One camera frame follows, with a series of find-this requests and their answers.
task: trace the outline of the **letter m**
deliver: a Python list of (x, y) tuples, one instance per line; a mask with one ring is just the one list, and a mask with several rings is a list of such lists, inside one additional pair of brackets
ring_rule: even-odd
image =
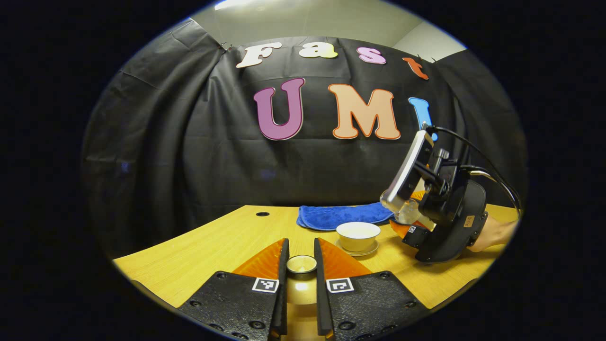
[(353, 119), (358, 122), (364, 136), (369, 137), (373, 132), (384, 140), (397, 140), (400, 131), (396, 128), (391, 100), (393, 94), (387, 90), (375, 89), (370, 95), (368, 104), (358, 92), (348, 84), (331, 84), (328, 90), (336, 96), (339, 124), (333, 135), (336, 138), (356, 138), (358, 130), (353, 127)]

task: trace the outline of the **cable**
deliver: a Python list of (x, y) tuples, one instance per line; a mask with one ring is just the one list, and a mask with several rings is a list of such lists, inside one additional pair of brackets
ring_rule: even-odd
[(515, 199), (517, 199), (518, 204), (520, 206), (522, 206), (521, 202), (519, 201), (520, 195), (518, 194), (518, 192), (516, 191), (516, 189), (513, 188), (512, 185), (510, 185), (509, 183), (507, 183), (507, 181), (505, 180), (505, 178), (503, 178), (503, 176), (499, 173), (499, 171), (494, 166), (494, 164), (492, 162), (490, 162), (490, 159), (488, 159), (488, 157), (486, 155), (484, 155), (484, 153), (482, 153), (482, 151), (478, 147), (476, 147), (473, 143), (471, 143), (471, 141), (469, 141), (468, 139), (460, 136), (456, 132), (454, 132), (452, 130), (449, 130), (449, 129), (446, 129), (446, 128), (442, 128), (442, 127), (438, 127), (438, 126), (428, 126), (427, 129), (433, 129), (433, 130), (437, 130), (437, 131), (448, 133), (448, 134), (450, 134), (450, 135), (452, 135), (452, 136), (460, 139), (461, 141), (465, 142), (468, 146), (472, 147), (473, 149), (475, 149), (486, 160), (486, 162), (488, 162), (488, 164), (490, 165), (490, 167), (494, 170), (494, 172), (497, 175), (498, 180), (501, 181), (501, 182), (503, 182), (507, 187), (509, 187), (511, 189), (512, 193), (515, 194), (515, 197), (516, 197)]
[(472, 169), (469, 174), (470, 175), (482, 175), (484, 177), (489, 178), (490, 180), (496, 182), (497, 184), (501, 185), (501, 187), (505, 190), (505, 192), (507, 193), (507, 195), (509, 196), (509, 200), (511, 200), (511, 203), (513, 203), (513, 207), (516, 209), (516, 212), (518, 213), (518, 220), (520, 218), (522, 218), (522, 213), (521, 213), (521, 208), (516, 204), (516, 200), (514, 199), (513, 194), (511, 194), (511, 191), (509, 190), (509, 188), (502, 182), (497, 181), (493, 178), (492, 175), (490, 175), (490, 173), (488, 173), (486, 171), (486, 169), (481, 168), (481, 167), (476, 167), (476, 166), (471, 166), (471, 165), (462, 165), (461, 169)]

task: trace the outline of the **screw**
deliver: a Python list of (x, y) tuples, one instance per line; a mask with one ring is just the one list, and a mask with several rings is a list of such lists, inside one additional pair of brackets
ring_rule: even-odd
[(341, 330), (350, 330), (355, 327), (356, 327), (356, 324), (353, 322), (349, 322), (349, 321), (341, 322), (341, 324), (339, 325), (339, 329), (341, 329)]
[(251, 321), (249, 323), (249, 325), (251, 327), (253, 327), (254, 329), (263, 329), (263, 328), (265, 328), (265, 324), (263, 322), (261, 322), (261, 321)]

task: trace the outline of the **white ceiling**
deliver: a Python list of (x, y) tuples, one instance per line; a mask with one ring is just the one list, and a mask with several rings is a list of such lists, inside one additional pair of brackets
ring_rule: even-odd
[(381, 0), (251, 0), (191, 16), (215, 40), (237, 47), (289, 36), (332, 36), (393, 47), (422, 19)]

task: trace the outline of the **table surface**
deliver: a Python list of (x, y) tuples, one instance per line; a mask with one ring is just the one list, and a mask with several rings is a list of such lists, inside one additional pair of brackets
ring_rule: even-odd
[[(139, 281), (168, 304), (179, 307), (213, 273), (232, 272), (279, 239), (288, 238), (291, 257), (313, 256), (316, 237), (330, 243), (338, 239), (335, 231), (321, 232), (298, 226), (298, 209), (244, 206), (176, 238), (117, 258), (114, 263), (126, 277)], [(486, 211), (497, 221), (517, 219), (513, 208), (488, 204)], [(259, 217), (257, 212), (269, 215)], [(478, 279), (504, 247), (496, 245), (478, 253), (465, 249), (456, 260), (425, 265), (414, 258), (417, 250), (402, 243), (389, 224), (380, 228), (377, 251), (356, 259), (372, 272), (391, 271), (427, 308), (435, 307), (470, 280)], [(324, 340), (317, 335), (315, 304), (288, 303), (287, 309), (288, 335), (282, 336), (282, 341)]]

